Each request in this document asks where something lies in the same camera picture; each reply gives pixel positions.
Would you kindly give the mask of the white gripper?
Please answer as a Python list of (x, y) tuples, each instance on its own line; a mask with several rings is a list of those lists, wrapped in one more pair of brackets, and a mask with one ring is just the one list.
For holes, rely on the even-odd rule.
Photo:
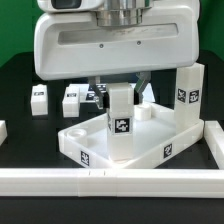
[(36, 74), (43, 80), (89, 77), (99, 109), (109, 107), (109, 95), (96, 76), (138, 72), (134, 103), (141, 104), (150, 71), (190, 66), (198, 58), (199, 0), (36, 1), (43, 11), (34, 34)]

